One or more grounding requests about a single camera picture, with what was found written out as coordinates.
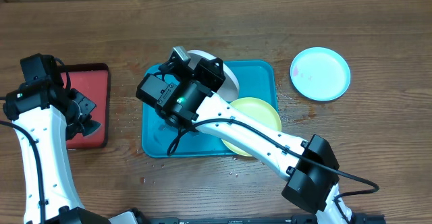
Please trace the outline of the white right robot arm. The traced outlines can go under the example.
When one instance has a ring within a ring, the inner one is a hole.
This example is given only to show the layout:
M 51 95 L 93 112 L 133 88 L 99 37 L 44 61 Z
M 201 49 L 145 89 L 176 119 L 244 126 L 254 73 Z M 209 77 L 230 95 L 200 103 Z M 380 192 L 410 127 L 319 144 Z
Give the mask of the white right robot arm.
M 224 62 L 204 52 L 173 54 L 159 66 L 155 78 L 173 76 L 178 84 L 164 84 L 154 108 L 179 130 L 221 138 L 262 161 L 286 181 L 282 195 L 318 223 L 351 223 L 353 212 L 340 196 L 338 161 L 328 141 L 310 140 L 273 130 L 231 106 L 219 91 L 237 78 Z

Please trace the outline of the yellow plate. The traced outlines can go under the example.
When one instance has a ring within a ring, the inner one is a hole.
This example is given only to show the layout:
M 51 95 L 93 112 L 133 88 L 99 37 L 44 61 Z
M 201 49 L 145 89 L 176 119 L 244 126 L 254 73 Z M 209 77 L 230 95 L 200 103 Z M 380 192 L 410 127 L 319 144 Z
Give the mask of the yellow plate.
M 245 97 L 232 101 L 230 105 L 268 128 L 281 131 L 279 114 L 269 103 L 258 98 Z

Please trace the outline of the dark green bow-shaped sponge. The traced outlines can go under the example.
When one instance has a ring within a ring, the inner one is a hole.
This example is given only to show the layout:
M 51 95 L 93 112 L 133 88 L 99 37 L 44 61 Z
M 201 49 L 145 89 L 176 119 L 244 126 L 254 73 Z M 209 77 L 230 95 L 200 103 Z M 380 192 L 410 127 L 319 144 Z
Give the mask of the dark green bow-shaped sponge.
M 82 135 L 84 137 L 87 137 L 87 136 L 95 133 L 100 128 L 100 126 L 101 126 L 101 124 L 99 122 L 94 121 L 94 120 L 89 120 L 83 124 L 84 129 L 83 129 Z

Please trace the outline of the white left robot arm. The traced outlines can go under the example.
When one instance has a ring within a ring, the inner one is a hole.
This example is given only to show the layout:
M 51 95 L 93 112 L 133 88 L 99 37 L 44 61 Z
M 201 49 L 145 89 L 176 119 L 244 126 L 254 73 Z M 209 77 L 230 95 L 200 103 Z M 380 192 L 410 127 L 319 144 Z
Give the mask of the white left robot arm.
M 40 53 L 20 62 L 24 83 L 4 97 L 2 125 L 16 131 L 26 182 L 25 223 L 150 223 L 137 208 L 107 218 L 85 209 L 74 185 L 67 140 L 100 128 L 96 104 L 71 87 L 68 69 Z

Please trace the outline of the white plate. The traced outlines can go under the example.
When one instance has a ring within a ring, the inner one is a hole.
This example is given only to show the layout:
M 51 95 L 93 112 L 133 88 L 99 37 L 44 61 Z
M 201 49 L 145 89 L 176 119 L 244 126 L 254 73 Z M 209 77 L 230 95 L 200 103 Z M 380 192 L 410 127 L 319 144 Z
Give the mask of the white plate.
M 213 60 L 217 57 L 201 50 L 189 50 L 188 54 L 191 56 L 191 61 L 188 66 L 194 69 L 201 58 L 207 60 Z M 237 77 L 234 75 L 233 71 L 224 63 L 223 72 L 225 76 L 225 81 L 217 91 L 217 94 L 225 101 L 232 102 L 239 97 L 240 85 Z

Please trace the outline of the light blue plate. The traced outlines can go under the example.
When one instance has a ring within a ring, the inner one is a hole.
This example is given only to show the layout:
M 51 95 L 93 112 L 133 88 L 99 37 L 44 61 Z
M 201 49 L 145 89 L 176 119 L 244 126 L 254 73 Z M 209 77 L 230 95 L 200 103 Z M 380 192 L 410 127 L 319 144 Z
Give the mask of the light blue plate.
M 349 88 L 351 71 L 340 54 L 325 47 L 311 47 L 293 59 L 290 79 L 302 96 L 314 101 L 333 101 Z

